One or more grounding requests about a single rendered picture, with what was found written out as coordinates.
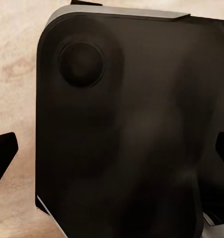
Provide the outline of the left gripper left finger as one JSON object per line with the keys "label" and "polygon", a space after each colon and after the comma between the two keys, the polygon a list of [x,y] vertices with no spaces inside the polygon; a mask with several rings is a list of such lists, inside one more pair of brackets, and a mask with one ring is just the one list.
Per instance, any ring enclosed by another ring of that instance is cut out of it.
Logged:
{"label": "left gripper left finger", "polygon": [[14,132],[0,135],[0,180],[18,151]]}

